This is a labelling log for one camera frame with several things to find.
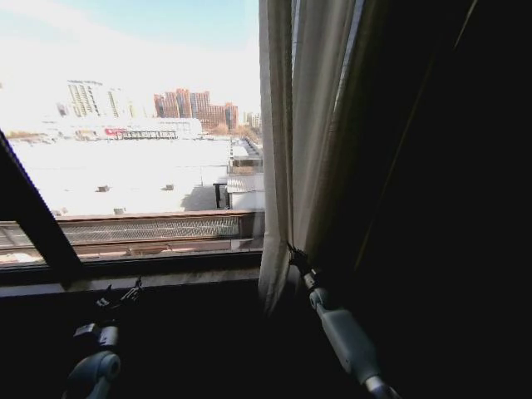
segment red sign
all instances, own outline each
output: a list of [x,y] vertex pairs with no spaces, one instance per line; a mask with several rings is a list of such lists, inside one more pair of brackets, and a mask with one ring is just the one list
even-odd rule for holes
[[106,129],[106,135],[117,135],[118,133],[126,133],[126,129]]

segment dark wall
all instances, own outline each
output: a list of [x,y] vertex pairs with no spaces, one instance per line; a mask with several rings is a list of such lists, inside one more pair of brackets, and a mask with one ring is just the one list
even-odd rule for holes
[[[147,289],[122,319],[122,373],[113,397],[243,393],[259,364],[256,281]],[[71,336],[91,321],[98,294],[0,302],[2,391],[60,397]]]
[[497,324],[484,318],[497,295],[484,286],[504,235],[493,171],[509,97],[495,91],[505,79],[492,63],[500,31],[485,11],[477,6],[435,64],[349,288],[385,378],[405,398],[467,397],[485,384],[475,379],[481,359],[497,350],[480,346]]

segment window frame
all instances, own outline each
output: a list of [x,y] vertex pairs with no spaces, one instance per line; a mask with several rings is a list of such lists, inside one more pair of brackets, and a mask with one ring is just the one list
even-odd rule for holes
[[82,262],[1,130],[0,167],[4,170],[4,181],[11,185],[2,219],[16,221],[43,259],[38,264],[2,266],[0,286],[60,283],[67,289],[72,282],[84,278],[201,272],[260,265],[260,249],[87,259]]

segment metal railing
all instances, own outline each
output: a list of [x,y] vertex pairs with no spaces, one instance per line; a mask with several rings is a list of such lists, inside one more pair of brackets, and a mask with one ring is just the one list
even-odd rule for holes
[[[76,251],[118,244],[178,244],[189,241],[255,239],[264,235],[264,212],[208,210],[164,214],[57,217]],[[16,222],[0,221],[0,252],[32,248]]]

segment metal grille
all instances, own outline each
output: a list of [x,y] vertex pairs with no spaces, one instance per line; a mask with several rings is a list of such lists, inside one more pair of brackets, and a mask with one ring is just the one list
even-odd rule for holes
[[71,244],[120,240],[187,239],[232,237],[239,233],[237,217],[171,220],[128,220],[99,222],[93,225],[62,226]]
[[0,248],[17,246],[33,246],[33,244],[19,226],[0,227]]

